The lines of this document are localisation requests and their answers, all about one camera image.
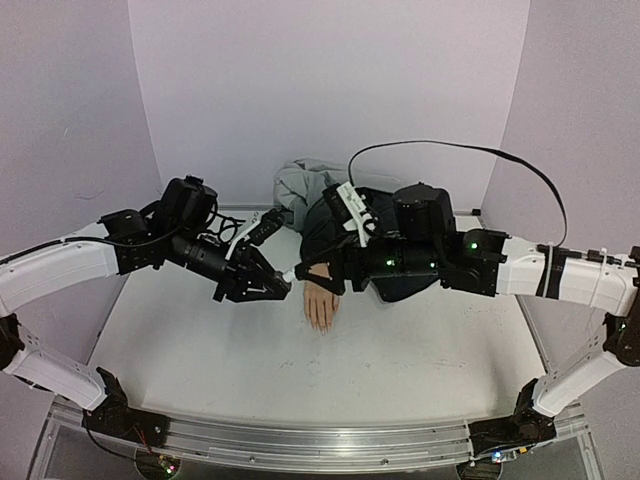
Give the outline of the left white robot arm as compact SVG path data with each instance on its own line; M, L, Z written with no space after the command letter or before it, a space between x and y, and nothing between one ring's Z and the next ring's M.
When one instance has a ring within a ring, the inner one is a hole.
M175 178L162 197L125 209L65 238L1 260L1 370L62 396L94 414L116 437L131 433L135 416L118 379L83 367L43 345L17 318L19 308L67 287L124 276L170 262L216 283L214 300L283 300L291 285L259 251L283 217L271 209L224 242L213 237L218 195L193 176Z

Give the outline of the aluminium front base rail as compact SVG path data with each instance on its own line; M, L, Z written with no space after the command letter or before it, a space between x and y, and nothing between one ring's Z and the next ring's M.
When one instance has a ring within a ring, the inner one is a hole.
M103 439L181 460L319 474L410 472L465 462L477 464L483 459L496 464L522 463L537 451L575 440L583 477L602 476L579 402L571 403L556 416L554 438L537 443L487 447L480 434L488 425L486 420L352 427L267 425L138 411L131 415L130 429L118 430L85 415L75 404L57 399L38 440L29 476L44 478L63 428L89 441Z

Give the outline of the mannequin hand with long nails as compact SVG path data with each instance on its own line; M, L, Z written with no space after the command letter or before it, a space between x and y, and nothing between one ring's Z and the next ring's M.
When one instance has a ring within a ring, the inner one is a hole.
M311 327L321 334L328 333L339 310L340 297L316 283L306 281L303 298L305 317Z

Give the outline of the grey and black jacket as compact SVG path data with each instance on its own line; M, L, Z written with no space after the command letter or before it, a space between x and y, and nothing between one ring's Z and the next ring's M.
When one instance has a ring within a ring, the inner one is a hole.
M274 204L283 209L285 225L301 237L300 258L306 260L327 249L338 236L338 224L323 192L348 180L345 166L316 159L289 161L274 176ZM357 191L380 218L385 232L397 228L392 194L402 182L392 176L362 172L354 173ZM438 282L435 275L381 278L372 281L381 301L394 303L407 299Z

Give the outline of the white nail polish cap brush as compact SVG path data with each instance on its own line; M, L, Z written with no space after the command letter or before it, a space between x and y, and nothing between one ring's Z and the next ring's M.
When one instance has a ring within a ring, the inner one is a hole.
M295 275L295 271L294 270L288 270L286 272L283 273L282 278L285 282L292 282L296 279L296 275Z

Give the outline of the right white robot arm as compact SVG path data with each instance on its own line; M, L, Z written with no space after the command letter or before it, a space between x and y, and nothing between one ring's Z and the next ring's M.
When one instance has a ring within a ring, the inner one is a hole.
M611 255L536 244L505 232L456 227L449 194L418 183L392 196L397 230L378 229L350 183L324 198L340 226L323 252L287 280L314 282L341 295L373 279L434 275L441 286L477 295L532 296L605 311L605 337L592 337L558 369L534 381L525 406L545 417L624 368L639 364L639 250Z

